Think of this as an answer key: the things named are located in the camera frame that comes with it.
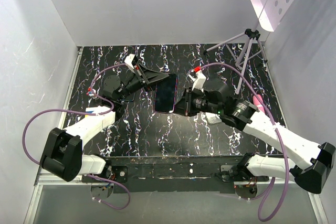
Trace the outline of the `black phone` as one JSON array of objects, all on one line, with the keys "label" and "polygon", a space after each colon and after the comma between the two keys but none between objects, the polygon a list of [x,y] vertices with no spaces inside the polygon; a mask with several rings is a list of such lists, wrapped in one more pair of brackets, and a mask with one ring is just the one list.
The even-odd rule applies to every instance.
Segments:
[{"label": "black phone", "polygon": [[154,99],[155,112],[172,113],[174,111],[177,80],[176,74],[169,74],[157,84]]}]

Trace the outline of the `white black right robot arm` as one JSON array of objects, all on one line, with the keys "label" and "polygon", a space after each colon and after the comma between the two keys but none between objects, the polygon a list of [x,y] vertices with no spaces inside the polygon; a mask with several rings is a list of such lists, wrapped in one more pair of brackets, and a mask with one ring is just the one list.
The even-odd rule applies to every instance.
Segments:
[{"label": "white black right robot arm", "polygon": [[318,144],[275,123],[252,103],[229,94],[228,87],[218,90],[185,89],[174,113],[195,116],[200,112],[217,115],[221,122],[254,136],[282,152],[282,158],[247,153],[226,176],[248,181],[253,177],[287,178],[302,189],[320,194],[334,166],[335,146]]}]

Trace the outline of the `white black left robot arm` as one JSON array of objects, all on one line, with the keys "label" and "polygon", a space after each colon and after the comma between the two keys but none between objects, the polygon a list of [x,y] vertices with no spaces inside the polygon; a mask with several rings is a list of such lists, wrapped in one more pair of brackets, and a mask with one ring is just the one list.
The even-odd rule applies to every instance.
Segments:
[{"label": "white black left robot arm", "polygon": [[98,154],[85,155],[83,148],[102,130],[122,118],[127,107],[126,98],[141,89],[154,91],[155,109],[163,113],[173,112],[177,75],[147,69],[140,62],[132,62],[128,67],[131,74],[124,81],[113,74],[105,78],[100,106],[74,125],[50,131],[40,159],[41,168],[66,182],[87,174],[106,182],[112,177],[111,162]]}]

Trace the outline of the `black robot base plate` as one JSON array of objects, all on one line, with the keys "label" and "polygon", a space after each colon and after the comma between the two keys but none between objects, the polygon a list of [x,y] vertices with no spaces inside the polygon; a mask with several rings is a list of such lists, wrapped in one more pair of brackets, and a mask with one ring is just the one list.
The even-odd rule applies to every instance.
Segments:
[{"label": "black robot base plate", "polygon": [[254,177],[239,171],[245,157],[150,156],[108,157],[111,178],[130,192],[218,191],[233,194],[234,185],[254,188],[268,176]]}]

